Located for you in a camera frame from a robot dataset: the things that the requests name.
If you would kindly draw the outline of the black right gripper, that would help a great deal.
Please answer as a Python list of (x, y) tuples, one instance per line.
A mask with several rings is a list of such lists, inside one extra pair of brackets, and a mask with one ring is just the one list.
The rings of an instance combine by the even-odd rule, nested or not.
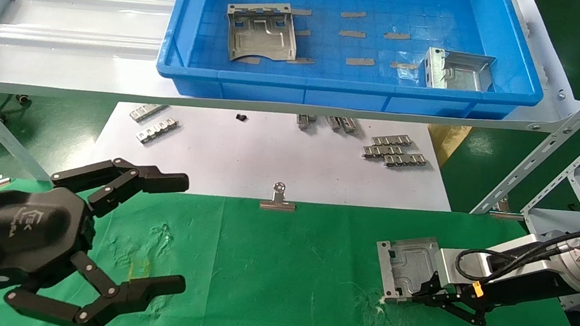
[[(497, 282), (492, 280), (482, 285), (484, 293), (481, 297), (472, 298), (472, 295), (475, 295), (474, 288), (462, 286), (466, 301), (461, 298), (461, 295), (455, 293), (439, 294), (441, 289), (439, 272), (433, 272), (430, 279), (421, 284), (421, 289), (412, 294), (412, 301), (443, 310), (475, 326), (487, 325), (485, 310), (579, 293), (559, 273), (550, 270), (541, 270), (524, 276), (510, 276), (510, 278), (503, 276)], [(469, 310), (461, 305), (468, 305)]]

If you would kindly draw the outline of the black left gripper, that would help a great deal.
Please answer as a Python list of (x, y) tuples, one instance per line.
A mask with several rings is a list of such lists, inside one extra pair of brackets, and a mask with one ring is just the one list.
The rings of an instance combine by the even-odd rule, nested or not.
[[(145, 311), (156, 297), (186, 290), (180, 275), (117, 285), (85, 252), (92, 248), (92, 216), (104, 217), (139, 192), (185, 192), (187, 174), (163, 173), (156, 165), (118, 157), (53, 173), (51, 181), (57, 188), (42, 193), (0, 191), (0, 289), (21, 285), (4, 298), (18, 314), (60, 326), (106, 326), (119, 315)], [(87, 204), (76, 195), (93, 188)], [(91, 304), (37, 294), (75, 271), (99, 294)]]

